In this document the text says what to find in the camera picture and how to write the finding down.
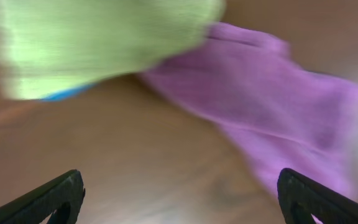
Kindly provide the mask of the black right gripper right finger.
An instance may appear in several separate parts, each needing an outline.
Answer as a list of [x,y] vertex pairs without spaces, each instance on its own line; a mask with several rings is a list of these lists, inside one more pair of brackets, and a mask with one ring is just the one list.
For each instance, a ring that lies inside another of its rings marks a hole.
[[358,203],[292,170],[277,181],[278,201],[286,224],[358,224]]

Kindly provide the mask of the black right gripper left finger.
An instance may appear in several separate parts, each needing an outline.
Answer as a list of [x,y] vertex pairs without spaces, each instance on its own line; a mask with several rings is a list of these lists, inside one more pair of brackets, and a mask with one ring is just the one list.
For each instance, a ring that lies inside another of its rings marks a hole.
[[0,224],[75,224],[85,197],[80,171],[73,169],[0,207]]

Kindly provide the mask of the purple cloth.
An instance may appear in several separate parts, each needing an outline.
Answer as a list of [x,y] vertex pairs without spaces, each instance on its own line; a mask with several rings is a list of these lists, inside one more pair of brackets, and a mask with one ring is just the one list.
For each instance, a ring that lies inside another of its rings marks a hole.
[[349,140],[358,85],[309,72],[282,40],[214,24],[197,49],[142,74],[167,99],[217,126],[271,193],[284,168],[354,198]]

